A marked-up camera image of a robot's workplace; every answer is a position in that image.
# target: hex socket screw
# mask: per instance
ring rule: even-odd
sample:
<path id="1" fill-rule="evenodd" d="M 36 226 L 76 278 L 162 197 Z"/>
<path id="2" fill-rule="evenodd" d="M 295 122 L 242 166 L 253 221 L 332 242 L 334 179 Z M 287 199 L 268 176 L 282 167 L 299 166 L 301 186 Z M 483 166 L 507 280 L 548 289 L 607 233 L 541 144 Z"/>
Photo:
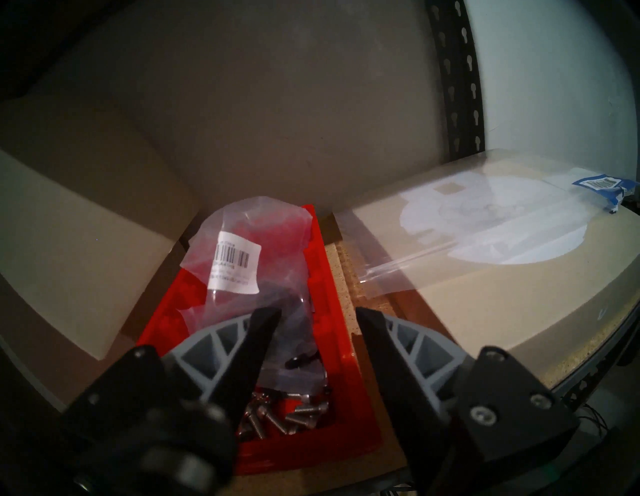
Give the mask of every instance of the hex socket screw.
<path id="1" fill-rule="evenodd" d="M 329 402 L 322 401 L 320 404 L 301 404 L 296 407 L 294 413 L 318 413 L 322 415 L 329 410 Z"/>
<path id="2" fill-rule="evenodd" d="M 267 419 L 268 421 L 270 421 L 277 430 L 279 430 L 281 433 L 283 433 L 284 435 L 289 433 L 289 428 L 275 415 L 273 415 L 273 412 L 271 411 L 271 409 L 266 406 L 266 405 L 260 405 L 258 407 L 257 410 L 258 413 L 258 417 L 261 419 Z"/>
<path id="3" fill-rule="evenodd" d="M 237 434 L 240 438 L 240 441 L 249 439 L 253 434 L 253 427 L 251 426 L 251 424 L 243 420 L 242 422 L 240 422 L 240 427 L 238 427 Z"/>
<path id="4" fill-rule="evenodd" d="M 283 396 L 289 399 L 299 399 L 302 403 L 311 403 L 310 394 L 283 393 Z"/>
<path id="5" fill-rule="evenodd" d="M 315 429 L 316 424 L 318 423 L 317 415 L 311 415 L 310 417 L 307 417 L 306 415 L 298 415 L 297 413 L 288 413 L 284 419 L 287 422 L 298 424 L 300 426 L 306 427 L 307 429 Z"/>
<path id="6" fill-rule="evenodd" d="M 258 420 L 258 416 L 255 414 L 253 409 L 247 407 L 244 414 L 246 415 L 249 423 L 253 427 L 253 430 L 258 435 L 258 437 L 260 439 L 266 439 L 267 433 L 264 431 L 264 427 L 262 427 L 262 424 L 260 423 L 260 420 Z"/>

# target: gray plastic arc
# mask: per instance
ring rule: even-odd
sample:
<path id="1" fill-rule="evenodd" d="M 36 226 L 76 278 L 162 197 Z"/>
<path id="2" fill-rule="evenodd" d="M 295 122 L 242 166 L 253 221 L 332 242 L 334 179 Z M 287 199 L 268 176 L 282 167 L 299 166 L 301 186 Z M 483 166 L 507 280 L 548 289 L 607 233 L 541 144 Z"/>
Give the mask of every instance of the gray plastic arc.
<path id="1" fill-rule="evenodd" d="M 208 401 L 244 341 L 250 319 L 247 314 L 192 334 L 163 357 L 165 367 L 175 362 L 202 392 L 200 401 Z"/>
<path id="2" fill-rule="evenodd" d="M 424 395 L 440 420 L 450 421 L 446 400 L 438 391 L 453 377 L 458 367 L 470 358 L 459 346 L 442 334 L 418 324 L 385 315 L 391 340 L 409 365 Z"/>

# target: gray wall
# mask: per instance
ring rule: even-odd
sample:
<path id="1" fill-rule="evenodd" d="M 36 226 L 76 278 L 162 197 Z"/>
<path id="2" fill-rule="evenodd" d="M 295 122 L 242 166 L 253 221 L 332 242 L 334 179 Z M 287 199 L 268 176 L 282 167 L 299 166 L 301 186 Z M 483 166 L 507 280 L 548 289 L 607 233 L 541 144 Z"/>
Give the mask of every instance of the gray wall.
<path id="1" fill-rule="evenodd" d="M 34 91 L 111 97 L 206 211 L 327 212 L 445 161 L 439 84 L 418 0 L 138 0 Z"/>

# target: white wall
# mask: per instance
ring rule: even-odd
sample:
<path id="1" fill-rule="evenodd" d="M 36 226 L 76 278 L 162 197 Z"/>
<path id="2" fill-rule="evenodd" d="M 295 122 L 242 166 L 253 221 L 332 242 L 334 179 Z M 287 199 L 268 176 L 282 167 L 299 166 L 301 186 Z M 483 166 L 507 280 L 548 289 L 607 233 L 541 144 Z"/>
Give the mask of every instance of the white wall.
<path id="1" fill-rule="evenodd" d="M 445 161 L 439 84 L 419 0 L 138 0 L 35 91 L 113 98 L 210 211 L 326 212 Z"/>
<path id="2" fill-rule="evenodd" d="M 509 148 L 634 179 L 637 123 L 628 70 L 576 0 L 466 3 L 486 148 Z"/>

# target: plastic bag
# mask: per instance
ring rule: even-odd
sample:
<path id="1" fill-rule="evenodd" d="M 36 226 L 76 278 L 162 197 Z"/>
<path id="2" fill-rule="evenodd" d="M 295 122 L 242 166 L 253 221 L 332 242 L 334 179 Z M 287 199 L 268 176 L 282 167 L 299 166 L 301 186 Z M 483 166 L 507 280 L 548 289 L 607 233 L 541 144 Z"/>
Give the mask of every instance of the plastic bag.
<path id="1" fill-rule="evenodd" d="M 572 184 L 593 171 L 490 150 L 365 195 L 335 215 L 369 297 L 525 264 L 582 242 L 606 201 Z"/>
<path id="2" fill-rule="evenodd" d="M 202 307 L 182 312 L 190 333 L 259 307 L 282 310 L 258 386 L 316 394 L 324 369 L 316 360 L 287 370 L 285 362 L 317 351 L 303 250 L 312 217 L 301 207 L 260 196 L 209 216 L 190 240 L 180 266 L 207 284 Z"/>

